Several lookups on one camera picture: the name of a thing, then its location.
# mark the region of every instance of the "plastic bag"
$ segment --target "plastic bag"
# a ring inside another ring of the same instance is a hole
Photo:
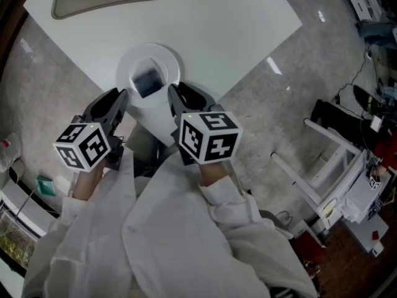
[[[0,172],[5,172],[20,157],[22,144],[16,133],[0,141]]]

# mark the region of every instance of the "sleeve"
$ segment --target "sleeve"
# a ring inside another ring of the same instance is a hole
[[[50,231],[37,242],[25,275],[22,298],[42,297],[44,282],[50,273],[50,263],[63,241],[73,220],[86,205],[86,201],[65,197],[60,218]]]
[[[225,235],[237,260],[251,265],[269,288],[284,287],[294,290],[299,297],[317,297],[287,238],[273,221],[261,217],[252,196],[241,195],[228,176],[200,189],[209,203],[211,218]]]
[[[389,166],[391,165],[396,150],[397,150],[397,132],[395,132],[393,136],[391,136],[390,143],[387,147],[386,155],[383,157],[382,166],[384,166],[386,169],[389,168]]]

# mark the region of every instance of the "green object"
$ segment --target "green object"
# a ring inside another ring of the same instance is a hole
[[[51,179],[44,176],[36,178],[37,191],[45,196],[56,196],[54,183]]]

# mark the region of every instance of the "black cube face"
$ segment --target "black cube face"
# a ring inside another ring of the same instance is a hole
[[[186,120],[182,126],[182,143],[184,144],[185,149],[188,149],[188,151],[193,153],[196,158],[200,158],[203,134],[190,125]]]
[[[79,158],[76,156],[72,148],[56,147],[56,149],[60,153],[63,161],[65,161],[68,166],[76,169],[84,169],[83,165],[81,164]]]
[[[79,144],[79,148],[90,167],[107,153],[105,139],[102,138],[99,129],[96,129],[90,136],[84,139]]]
[[[56,142],[73,143],[87,125],[69,125]]]
[[[209,130],[236,129],[237,125],[229,118],[228,114],[218,112],[216,114],[200,114],[200,118]]]
[[[229,133],[210,137],[205,153],[205,161],[223,159],[231,157],[234,146],[236,145],[238,134]]]

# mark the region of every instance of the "white metal frame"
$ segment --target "white metal frame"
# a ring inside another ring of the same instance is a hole
[[[346,139],[335,135],[328,129],[323,128],[309,119],[305,119],[304,122],[310,128],[339,144],[337,152],[325,164],[323,169],[320,170],[319,173],[314,177],[312,182],[310,182],[311,184],[307,183],[294,169],[286,164],[286,162],[281,159],[276,152],[273,152],[270,157],[296,182],[296,184],[301,188],[299,190],[301,196],[322,218],[326,228],[330,228],[334,223],[337,222],[337,220],[339,220],[341,213],[337,210],[333,211],[333,208],[330,210],[328,207],[332,207],[332,204],[337,204],[337,202],[341,200],[341,198],[350,189],[358,175],[365,168],[367,151],[359,150]],[[347,164],[346,151],[349,151],[354,155],[353,160],[349,164]],[[335,167],[341,158],[345,166],[342,175],[334,182],[334,184],[332,184],[323,197],[319,196],[313,189],[313,186],[318,185],[316,180],[319,182],[323,181],[324,177],[327,175],[326,173],[330,173],[329,169]]]

